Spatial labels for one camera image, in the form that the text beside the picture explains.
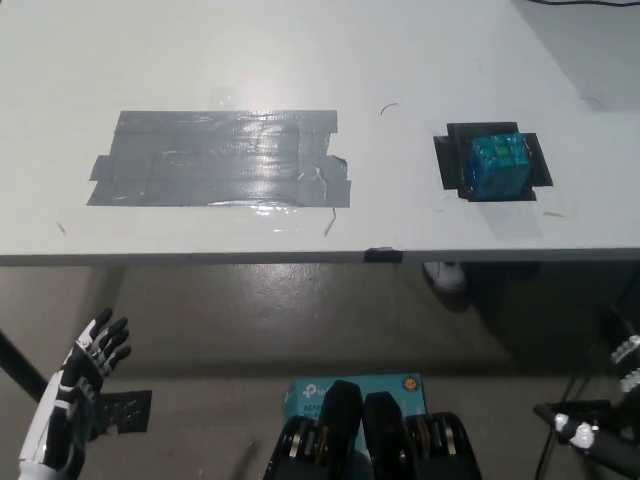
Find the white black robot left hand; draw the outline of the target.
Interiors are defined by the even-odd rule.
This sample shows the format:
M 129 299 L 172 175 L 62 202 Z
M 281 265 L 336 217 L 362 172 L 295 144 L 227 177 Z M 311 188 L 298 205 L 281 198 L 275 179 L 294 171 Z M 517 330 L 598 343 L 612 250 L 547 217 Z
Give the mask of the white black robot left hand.
M 79 477 L 104 382 L 131 353 L 128 319 L 112 315 L 107 307 L 90 320 L 48 381 L 19 454 L 20 480 Z

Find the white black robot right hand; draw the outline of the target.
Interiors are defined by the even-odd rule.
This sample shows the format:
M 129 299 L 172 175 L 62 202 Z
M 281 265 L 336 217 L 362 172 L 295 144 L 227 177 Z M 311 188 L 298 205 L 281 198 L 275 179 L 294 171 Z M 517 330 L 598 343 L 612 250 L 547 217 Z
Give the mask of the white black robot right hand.
M 628 479 L 639 477 L 639 337 L 612 350 L 621 399 L 574 401 L 551 407 L 551 428 L 560 442 Z

